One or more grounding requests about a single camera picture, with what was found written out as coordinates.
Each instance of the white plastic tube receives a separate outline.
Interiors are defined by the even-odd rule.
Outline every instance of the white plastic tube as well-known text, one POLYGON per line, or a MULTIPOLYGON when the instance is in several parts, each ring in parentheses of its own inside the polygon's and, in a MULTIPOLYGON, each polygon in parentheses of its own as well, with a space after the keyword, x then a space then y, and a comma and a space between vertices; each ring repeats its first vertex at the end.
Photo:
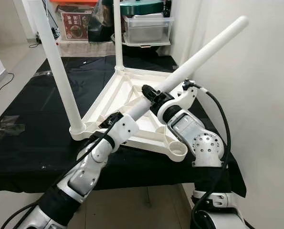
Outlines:
MULTIPOLYGON (((156 88, 156 90, 167 93, 172 91, 179 83, 193 74, 194 71, 204 64, 211 56, 240 33, 248 24, 249 22, 247 17, 239 17, 235 22, 218 34, 212 41, 206 44, 195 55, 189 58, 183 65, 174 71, 161 85, 156 88)), ((149 107, 149 100, 143 98, 134 107, 132 107, 127 114, 129 114, 134 120, 137 120, 147 112, 149 107)))
POLYGON ((122 50, 122 29, 121 29, 121 11, 119 0, 113 0, 114 9, 114 36, 115 36, 115 54, 116 69, 123 69, 123 50, 122 50))
POLYGON ((85 130, 82 122, 70 83, 61 61, 58 48, 41 0, 29 0, 29 6, 33 13, 33 18, 42 41, 42 45, 50 63, 66 114, 70 121, 70 131, 72 134, 81 133, 85 130))

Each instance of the black tablecloth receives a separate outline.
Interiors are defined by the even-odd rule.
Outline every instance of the black tablecloth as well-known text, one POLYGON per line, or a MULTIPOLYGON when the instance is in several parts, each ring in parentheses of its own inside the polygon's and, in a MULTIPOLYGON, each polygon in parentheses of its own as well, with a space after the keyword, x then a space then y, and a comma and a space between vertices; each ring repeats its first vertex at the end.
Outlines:
MULTIPOLYGON (((62 58, 83 116, 114 73, 115 56, 62 58)), ((172 72, 171 57, 128 57, 127 67, 172 72)), ((47 71, 47 60, 38 72, 47 71)), ((190 109, 217 132, 202 106, 195 100, 190 109)), ((0 190, 43 192, 77 156, 83 143, 71 139, 69 122, 51 74, 35 76, 0 117, 0 190), (6 118, 15 122, 5 122, 6 118)), ((138 187, 194 182, 198 172, 191 166, 192 154, 182 162, 166 155, 122 146, 109 157, 95 189, 138 187)), ((237 163, 231 158, 232 189, 245 195, 237 163)))

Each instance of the white plastic base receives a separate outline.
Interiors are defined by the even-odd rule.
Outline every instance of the white plastic base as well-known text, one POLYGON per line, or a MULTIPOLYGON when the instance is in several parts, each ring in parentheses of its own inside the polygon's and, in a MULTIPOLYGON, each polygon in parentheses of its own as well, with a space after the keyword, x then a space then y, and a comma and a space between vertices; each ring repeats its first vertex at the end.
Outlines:
MULTIPOLYGON (((124 114, 143 96, 142 86, 144 84, 156 87, 169 75, 170 73, 131 68, 125 68, 123 71, 116 70, 83 117, 86 131, 79 135, 72 135, 73 139, 81 140, 89 137, 98 129, 98 125, 115 111, 124 114)), ((182 91, 181 86, 174 89, 171 94, 177 97, 178 91, 182 91)), ((126 146, 162 153, 176 162, 184 159, 188 151, 187 147, 165 125, 161 124, 150 111, 138 119, 137 124, 139 131, 127 140, 126 146)))

